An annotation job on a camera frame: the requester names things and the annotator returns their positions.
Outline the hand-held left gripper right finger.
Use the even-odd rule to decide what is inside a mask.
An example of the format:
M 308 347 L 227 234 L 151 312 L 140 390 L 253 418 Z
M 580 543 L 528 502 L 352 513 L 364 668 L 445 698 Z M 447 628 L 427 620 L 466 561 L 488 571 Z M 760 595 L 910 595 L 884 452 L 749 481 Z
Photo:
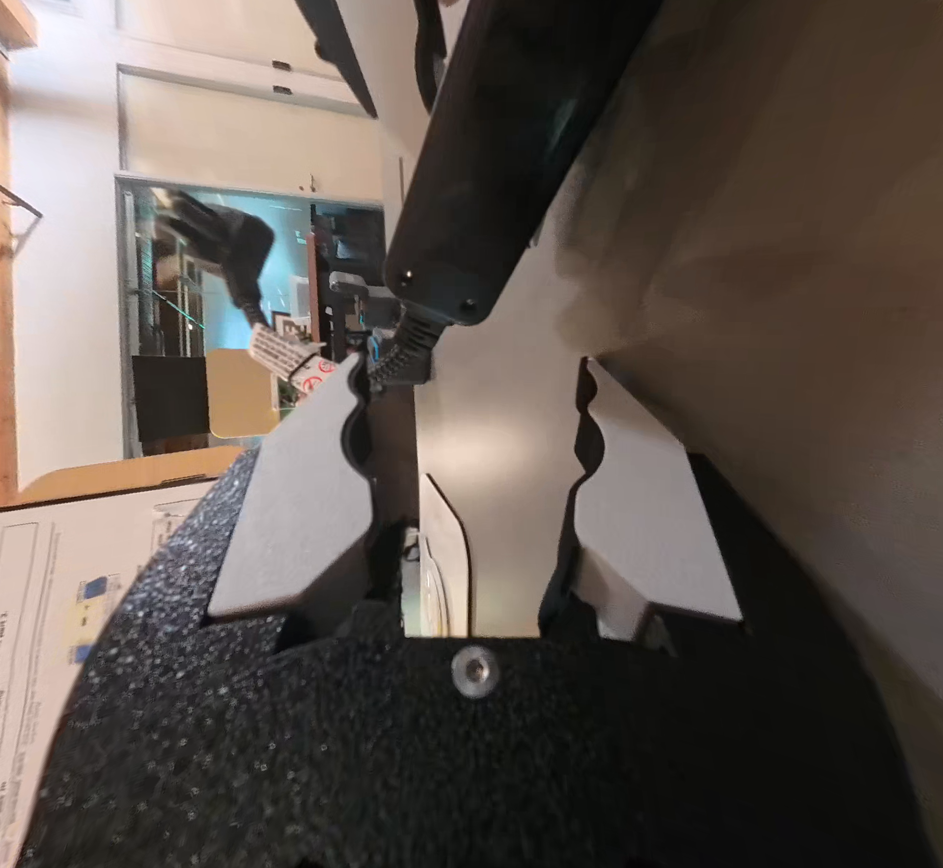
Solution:
M 539 607 L 543 638 L 632 642 L 655 613 L 738 624 L 743 612 L 675 435 L 594 358 L 583 358 L 557 562 Z

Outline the cream double door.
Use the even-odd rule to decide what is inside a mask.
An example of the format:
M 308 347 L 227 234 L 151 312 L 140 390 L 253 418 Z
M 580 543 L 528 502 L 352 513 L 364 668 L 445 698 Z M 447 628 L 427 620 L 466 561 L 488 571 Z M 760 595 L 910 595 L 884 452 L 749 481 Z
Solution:
M 140 176 L 264 192 L 382 194 L 380 130 L 368 117 L 120 74 L 123 167 Z

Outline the black sign card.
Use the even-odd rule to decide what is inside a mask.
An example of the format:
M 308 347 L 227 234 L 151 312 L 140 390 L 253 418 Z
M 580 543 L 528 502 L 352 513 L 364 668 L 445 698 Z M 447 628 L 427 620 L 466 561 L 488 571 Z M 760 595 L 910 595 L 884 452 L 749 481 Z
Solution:
M 209 433 L 205 357 L 133 356 L 131 360 L 141 442 Z

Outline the black power strip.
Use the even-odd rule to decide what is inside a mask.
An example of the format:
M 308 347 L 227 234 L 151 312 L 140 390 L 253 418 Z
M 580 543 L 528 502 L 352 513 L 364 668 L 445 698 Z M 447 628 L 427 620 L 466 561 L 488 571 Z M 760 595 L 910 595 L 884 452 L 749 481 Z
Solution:
M 491 313 L 665 0 L 470 0 L 386 257 L 400 333 Z

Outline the beige sign card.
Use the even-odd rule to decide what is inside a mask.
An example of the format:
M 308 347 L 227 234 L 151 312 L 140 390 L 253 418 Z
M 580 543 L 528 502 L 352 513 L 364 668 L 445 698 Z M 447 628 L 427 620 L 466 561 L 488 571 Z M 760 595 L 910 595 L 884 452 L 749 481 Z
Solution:
M 218 439 L 264 437 L 277 427 L 277 384 L 248 350 L 216 348 L 206 354 L 209 432 Z

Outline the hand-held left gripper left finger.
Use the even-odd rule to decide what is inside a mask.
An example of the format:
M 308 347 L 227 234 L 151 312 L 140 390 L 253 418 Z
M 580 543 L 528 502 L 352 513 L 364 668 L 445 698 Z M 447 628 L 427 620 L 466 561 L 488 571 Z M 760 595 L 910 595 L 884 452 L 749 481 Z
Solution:
M 207 607 L 332 633 L 370 587 L 366 361 L 348 356 L 263 441 Z

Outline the black angled plug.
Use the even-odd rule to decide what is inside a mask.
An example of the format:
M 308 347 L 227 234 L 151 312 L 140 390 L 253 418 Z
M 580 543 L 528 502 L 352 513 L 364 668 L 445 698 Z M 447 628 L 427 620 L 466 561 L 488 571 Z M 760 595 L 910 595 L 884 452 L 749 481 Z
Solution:
M 200 267 L 224 282 L 250 326 L 267 325 L 259 279 L 275 241 L 259 217 L 206 204 L 176 188 L 153 188 L 157 224 L 180 240 Z

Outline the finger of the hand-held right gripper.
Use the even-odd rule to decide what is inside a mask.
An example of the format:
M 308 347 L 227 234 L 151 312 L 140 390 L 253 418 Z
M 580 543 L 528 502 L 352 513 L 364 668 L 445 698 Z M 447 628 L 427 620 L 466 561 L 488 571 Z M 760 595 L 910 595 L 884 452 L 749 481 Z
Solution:
M 446 72 L 442 0 L 335 0 L 375 117 L 421 146 Z

